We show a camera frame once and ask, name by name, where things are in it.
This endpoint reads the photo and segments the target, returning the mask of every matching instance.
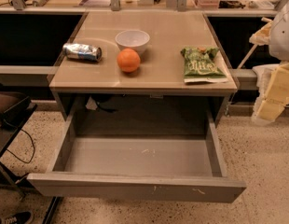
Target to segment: shoe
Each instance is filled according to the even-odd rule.
[[[29,224],[33,221],[34,216],[32,212],[17,213],[11,217],[2,219],[2,224]]]

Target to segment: open drawer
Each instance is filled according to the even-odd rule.
[[[232,203],[244,191],[227,178],[207,97],[111,95],[96,110],[85,100],[48,170],[28,176],[41,194]]]

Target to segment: speckled floor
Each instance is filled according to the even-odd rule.
[[[230,117],[221,119],[217,129],[228,176],[247,184],[234,203],[64,198],[52,223],[289,223],[289,109],[267,127],[255,126],[249,115],[248,110],[231,112]],[[23,164],[5,153],[2,163],[18,175],[45,172],[62,126],[62,115],[41,105],[24,127],[36,144],[33,161]],[[24,159],[32,153],[24,133],[18,135],[10,150]],[[0,217],[30,209],[34,223],[42,223],[50,201],[33,192],[20,201],[17,192],[0,189]]]

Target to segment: silver can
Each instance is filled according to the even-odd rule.
[[[92,45],[65,43],[62,47],[63,54],[70,59],[88,60],[99,62],[102,58],[101,48]]]

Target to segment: green chip bag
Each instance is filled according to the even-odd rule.
[[[183,48],[181,54],[185,58],[184,82],[226,82],[227,76],[213,61],[218,51],[219,48]]]

